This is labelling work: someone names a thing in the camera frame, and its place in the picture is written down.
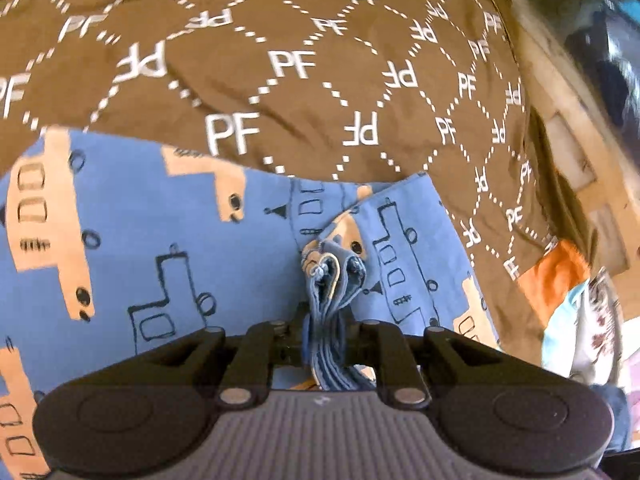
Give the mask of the blue pyjama pants orange cars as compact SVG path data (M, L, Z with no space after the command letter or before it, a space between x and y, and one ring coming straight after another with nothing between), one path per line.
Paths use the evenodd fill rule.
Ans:
M38 401L205 327L292 318L314 258L364 272L334 304L419 335L499 338L427 174L278 176L122 136L53 129L1 179L1 474L48 472Z

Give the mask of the floral white bedding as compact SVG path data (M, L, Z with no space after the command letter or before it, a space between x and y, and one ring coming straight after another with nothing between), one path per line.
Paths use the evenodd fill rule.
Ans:
M625 362L623 309L613 279L604 266L587 283L577 307L570 379L587 386L619 386Z

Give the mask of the brown PF patterned blanket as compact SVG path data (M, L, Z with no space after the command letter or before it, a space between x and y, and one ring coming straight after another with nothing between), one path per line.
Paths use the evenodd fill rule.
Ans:
M1 165L52 125L284 176L426 171L506 351L540 361L518 277L594 236L556 169L510 0L1 0Z

